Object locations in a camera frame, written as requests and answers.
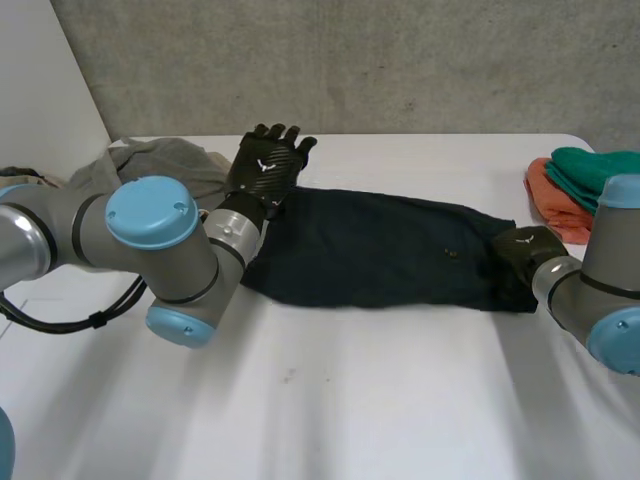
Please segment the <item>gray robot arm segment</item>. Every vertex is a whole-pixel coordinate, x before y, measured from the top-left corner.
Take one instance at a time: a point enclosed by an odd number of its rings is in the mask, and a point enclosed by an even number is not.
[[[584,262],[539,266],[534,295],[606,367],[640,374],[640,176],[611,178],[600,197]]]
[[[260,218],[259,208],[247,208],[251,202],[227,200],[202,225],[186,188],[164,177],[89,198],[47,187],[5,191],[0,288],[62,264],[137,272],[157,297],[149,328],[175,343],[202,346],[260,238],[264,213]]]

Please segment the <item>table surface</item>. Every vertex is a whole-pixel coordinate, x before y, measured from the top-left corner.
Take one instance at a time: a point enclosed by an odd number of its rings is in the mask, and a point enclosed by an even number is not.
[[[238,137],[186,137],[233,158]],[[301,184],[462,203],[539,223],[522,185],[567,135],[318,136]],[[574,248],[581,256],[583,249]],[[65,267],[9,293],[50,321],[133,277]],[[15,480],[637,478],[640,381],[545,313],[309,310],[242,287],[212,344],[144,326],[150,295],[98,331],[0,340]]]

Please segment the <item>dark green cloth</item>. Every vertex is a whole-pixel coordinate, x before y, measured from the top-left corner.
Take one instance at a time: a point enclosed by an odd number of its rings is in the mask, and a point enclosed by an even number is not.
[[[581,148],[558,148],[545,166],[547,174],[571,198],[596,213],[604,184],[615,175],[640,173],[640,153],[590,153]]]
[[[510,220],[461,205],[296,188],[242,284],[288,305],[448,304],[533,312],[536,300],[491,240]]]

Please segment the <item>concrete wall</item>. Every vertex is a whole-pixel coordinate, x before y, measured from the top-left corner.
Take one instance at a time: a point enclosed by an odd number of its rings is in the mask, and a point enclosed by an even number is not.
[[[638,0],[53,0],[112,137],[558,132],[640,149]]]

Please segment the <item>blue joint cap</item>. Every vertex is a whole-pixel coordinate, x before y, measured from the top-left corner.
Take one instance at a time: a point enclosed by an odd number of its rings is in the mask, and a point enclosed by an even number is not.
[[[163,250],[185,240],[198,225],[189,190],[169,177],[143,177],[111,196],[107,228],[120,242],[140,250]]]
[[[162,307],[149,308],[146,324],[159,337],[189,348],[204,347],[216,332],[196,317]]]
[[[10,187],[0,188],[0,198],[2,198],[4,195],[11,192],[12,190],[15,190],[16,188],[22,188],[22,187],[40,187],[40,185],[34,185],[33,183],[21,183],[20,185],[11,185]]]
[[[9,417],[0,408],[0,480],[9,480],[16,458],[16,439]]]
[[[587,349],[615,372],[640,375],[640,307],[618,310],[596,323]]]
[[[616,175],[607,180],[600,205],[609,208],[640,208],[640,175]]]

